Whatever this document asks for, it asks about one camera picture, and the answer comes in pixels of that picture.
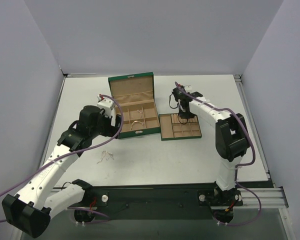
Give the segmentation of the green tray with compartments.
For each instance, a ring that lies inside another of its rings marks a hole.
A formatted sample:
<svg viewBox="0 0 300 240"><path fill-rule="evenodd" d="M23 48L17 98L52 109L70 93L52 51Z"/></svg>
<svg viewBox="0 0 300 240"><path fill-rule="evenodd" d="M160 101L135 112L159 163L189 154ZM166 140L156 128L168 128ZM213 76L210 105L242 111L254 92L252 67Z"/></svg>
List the green tray with compartments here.
<svg viewBox="0 0 300 240"><path fill-rule="evenodd" d="M198 117L183 119L178 113L159 115L160 137L162 141L200 139L202 132Z"/></svg>

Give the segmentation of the silver pearl bangle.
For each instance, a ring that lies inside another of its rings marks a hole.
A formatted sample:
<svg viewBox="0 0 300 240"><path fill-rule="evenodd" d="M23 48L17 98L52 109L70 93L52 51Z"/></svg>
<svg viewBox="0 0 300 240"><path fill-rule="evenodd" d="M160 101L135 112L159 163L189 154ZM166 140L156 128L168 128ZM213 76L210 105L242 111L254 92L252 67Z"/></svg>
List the silver pearl bangle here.
<svg viewBox="0 0 300 240"><path fill-rule="evenodd" d="M130 116L132 119L141 119L143 117L143 111L139 109L131 111Z"/></svg>
<svg viewBox="0 0 300 240"><path fill-rule="evenodd" d="M131 130L132 131L138 131L138 130L143 130L146 127L146 124L144 121L139 120L134 120L131 122Z"/></svg>

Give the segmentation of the green jewelry box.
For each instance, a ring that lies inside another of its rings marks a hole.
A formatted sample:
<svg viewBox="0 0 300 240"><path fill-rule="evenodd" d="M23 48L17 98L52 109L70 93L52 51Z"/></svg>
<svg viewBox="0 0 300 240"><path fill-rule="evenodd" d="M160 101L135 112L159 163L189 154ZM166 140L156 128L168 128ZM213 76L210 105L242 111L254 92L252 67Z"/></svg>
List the green jewelry box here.
<svg viewBox="0 0 300 240"><path fill-rule="evenodd" d="M135 73L108 78L111 96L119 103L122 111L115 109L116 114L123 113L123 126L118 136L126 139L138 136L158 134L161 132L159 115L155 103L154 73ZM131 111L142 110L143 117L131 118ZM145 129L132 130L131 123L141 120Z"/></svg>

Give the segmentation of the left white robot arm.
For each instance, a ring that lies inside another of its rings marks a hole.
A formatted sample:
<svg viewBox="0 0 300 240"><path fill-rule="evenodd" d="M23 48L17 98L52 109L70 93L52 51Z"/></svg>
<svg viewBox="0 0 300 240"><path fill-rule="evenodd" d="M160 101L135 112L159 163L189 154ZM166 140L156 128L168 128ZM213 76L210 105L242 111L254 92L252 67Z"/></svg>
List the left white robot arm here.
<svg viewBox="0 0 300 240"><path fill-rule="evenodd" d="M91 148L94 138L117 138L123 120L117 115L115 125L111 124L114 107L115 103L106 99L97 105L83 107L79 119L62 133L38 172L15 195L7 194L2 200L5 218L9 224L32 238L37 238L58 213L76 203L82 206L91 203L92 186L80 179L74 180L65 190L54 195L50 193L67 169L83 152Z"/></svg>

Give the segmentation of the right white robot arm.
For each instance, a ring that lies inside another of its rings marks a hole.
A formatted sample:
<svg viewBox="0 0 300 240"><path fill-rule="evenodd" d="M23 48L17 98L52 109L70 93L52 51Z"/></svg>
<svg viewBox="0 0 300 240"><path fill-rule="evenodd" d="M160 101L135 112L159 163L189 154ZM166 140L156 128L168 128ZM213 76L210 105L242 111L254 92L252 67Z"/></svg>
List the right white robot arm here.
<svg viewBox="0 0 300 240"><path fill-rule="evenodd" d="M228 108L215 107L201 93L186 92L183 85L175 87L171 94L180 118L198 117L215 129L215 148L221 157L216 184L223 192L234 189L237 165L251 146L244 116Z"/></svg>

